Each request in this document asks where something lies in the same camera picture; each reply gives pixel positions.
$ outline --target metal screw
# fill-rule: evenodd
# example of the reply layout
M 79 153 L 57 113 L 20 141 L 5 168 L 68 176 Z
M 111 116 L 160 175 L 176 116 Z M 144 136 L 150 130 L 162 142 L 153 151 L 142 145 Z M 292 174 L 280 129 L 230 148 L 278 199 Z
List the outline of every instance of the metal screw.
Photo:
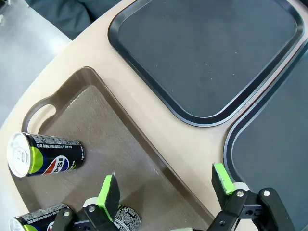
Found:
M 89 212 L 94 212 L 94 210 L 95 210 L 94 206 L 89 207 Z
M 242 197 L 242 196 L 244 196 L 244 192 L 243 192 L 243 191 L 238 191 L 238 192 L 236 193 L 236 195 L 237 195 L 238 197 Z
M 269 195 L 270 195 L 270 192 L 269 192 L 268 190 L 264 190 L 263 195 L 269 196 Z

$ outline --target beige table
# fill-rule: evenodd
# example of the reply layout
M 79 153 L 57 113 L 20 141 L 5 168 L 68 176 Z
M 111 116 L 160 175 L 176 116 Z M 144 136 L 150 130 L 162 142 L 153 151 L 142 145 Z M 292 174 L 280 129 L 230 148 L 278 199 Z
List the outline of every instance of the beige table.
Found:
M 26 213 L 27 208 L 7 167 L 5 150 L 8 138 L 12 133 L 20 131 L 23 118 L 33 104 L 53 94 L 83 66 L 90 66 L 96 70 L 171 168 L 209 212 L 215 216 L 220 211 L 211 184 L 211 169 L 212 163 L 222 162 L 227 132 L 235 120 L 273 81 L 306 40 L 307 33 L 288 59 L 232 119 L 216 127 L 197 128 L 177 119 L 109 44 L 107 30 L 112 19 L 132 2 L 133 0 L 121 1 L 72 41 L 37 77 L 1 128 L 0 148 L 3 152 L 0 155 L 0 178 L 2 187 L 5 185 L 5 191 L 10 197 L 7 203 L 11 205 L 11 216 Z M 307 24 L 308 13 L 305 6 L 297 0 L 290 2 Z M 29 132 L 37 132 L 40 123 L 50 112 L 50 107 L 41 109 L 32 119 Z M 250 221 L 242 221 L 238 230 L 255 230 L 255 227 Z

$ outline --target dark fabric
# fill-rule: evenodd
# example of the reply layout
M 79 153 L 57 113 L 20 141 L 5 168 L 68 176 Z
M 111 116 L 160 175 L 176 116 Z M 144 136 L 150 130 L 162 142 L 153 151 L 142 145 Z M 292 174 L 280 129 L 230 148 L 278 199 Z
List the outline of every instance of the dark fabric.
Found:
M 308 0 L 300 0 L 300 1 L 308 7 Z
M 26 0 L 71 40 L 121 0 Z

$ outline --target black tray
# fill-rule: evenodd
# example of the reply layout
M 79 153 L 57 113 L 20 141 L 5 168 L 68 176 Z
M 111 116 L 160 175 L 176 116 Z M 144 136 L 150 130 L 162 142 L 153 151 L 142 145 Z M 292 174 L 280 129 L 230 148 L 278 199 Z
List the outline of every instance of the black tray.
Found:
M 201 127 L 235 114 L 302 35 L 285 0 L 138 0 L 108 32 L 171 112 Z
M 308 224 L 308 44 L 234 124 L 224 164 L 234 181 L 275 188 L 297 231 Z

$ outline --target can lid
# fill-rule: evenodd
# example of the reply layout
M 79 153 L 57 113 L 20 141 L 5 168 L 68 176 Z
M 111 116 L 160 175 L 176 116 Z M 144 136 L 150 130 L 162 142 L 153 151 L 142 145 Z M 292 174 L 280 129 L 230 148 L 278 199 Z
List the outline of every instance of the can lid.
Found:
M 31 154 L 27 138 L 21 132 L 11 136 L 7 147 L 7 158 L 12 173 L 24 177 L 30 169 Z
M 25 231 L 23 225 L 15 218 L 9 220 L 9 227 L 10 231 Z

